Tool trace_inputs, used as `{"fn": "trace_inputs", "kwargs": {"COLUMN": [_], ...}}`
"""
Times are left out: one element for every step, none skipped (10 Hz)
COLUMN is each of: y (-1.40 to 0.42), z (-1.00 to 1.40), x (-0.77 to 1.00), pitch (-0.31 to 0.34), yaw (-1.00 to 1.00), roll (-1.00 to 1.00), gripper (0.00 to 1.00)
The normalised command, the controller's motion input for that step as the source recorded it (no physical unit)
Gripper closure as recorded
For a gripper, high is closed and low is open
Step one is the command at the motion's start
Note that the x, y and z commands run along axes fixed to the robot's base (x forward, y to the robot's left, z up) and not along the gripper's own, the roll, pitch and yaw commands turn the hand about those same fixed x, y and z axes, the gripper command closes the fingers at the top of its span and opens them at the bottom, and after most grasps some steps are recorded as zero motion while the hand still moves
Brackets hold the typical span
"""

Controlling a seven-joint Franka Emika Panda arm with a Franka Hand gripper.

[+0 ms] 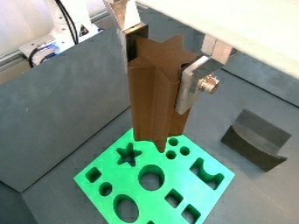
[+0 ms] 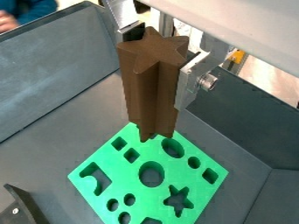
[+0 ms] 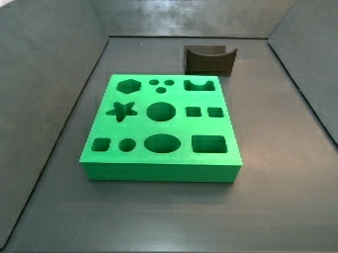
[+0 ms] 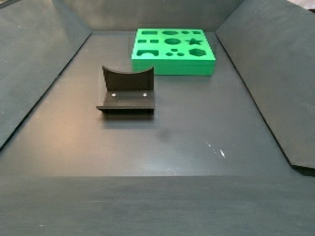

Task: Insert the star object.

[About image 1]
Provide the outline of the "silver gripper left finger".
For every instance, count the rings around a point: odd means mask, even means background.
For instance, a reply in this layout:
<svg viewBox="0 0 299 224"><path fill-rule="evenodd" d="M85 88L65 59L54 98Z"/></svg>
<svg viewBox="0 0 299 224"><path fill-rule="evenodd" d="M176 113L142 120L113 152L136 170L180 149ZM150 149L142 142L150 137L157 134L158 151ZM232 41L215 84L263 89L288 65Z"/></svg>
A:
<svg viewBox="0 0 299 224"><path fill-rule="evenodd" d="M136 40L148 38L148 25L141 22L134 0L102 0L116 26L121 45L122 66L136 58Z"/></svg>

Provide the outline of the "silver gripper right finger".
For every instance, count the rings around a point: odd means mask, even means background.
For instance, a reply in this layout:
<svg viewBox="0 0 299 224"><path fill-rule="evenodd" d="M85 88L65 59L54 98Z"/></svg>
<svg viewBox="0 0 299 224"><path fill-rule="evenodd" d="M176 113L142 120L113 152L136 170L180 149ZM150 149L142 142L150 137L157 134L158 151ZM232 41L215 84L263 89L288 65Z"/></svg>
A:
<svg viewBox="0 0 299 224"><path fill-rule="evenodd" d="M181 115L196 102L200 92L212 94L220 81L212 75L227 64L233 47L205 35L200 50L202 55L181 70L181 83L174 110Z"/></svg>

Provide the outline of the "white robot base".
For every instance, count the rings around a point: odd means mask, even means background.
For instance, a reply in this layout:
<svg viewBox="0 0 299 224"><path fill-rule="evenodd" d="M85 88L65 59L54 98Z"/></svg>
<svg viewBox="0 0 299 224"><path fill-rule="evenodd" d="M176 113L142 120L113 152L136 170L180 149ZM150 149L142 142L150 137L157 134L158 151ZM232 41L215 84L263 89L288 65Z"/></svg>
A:
<svg viewBox="0 0 299 224"><path fill-rule="evenodd" d="M52 28L48 34L58 41L65 41L66 46L73 47L89 32L93 34L85 0L44 0L50 13ZM29 56L29 67L33 65L33 55L45 47L33 49Z"/></svg>

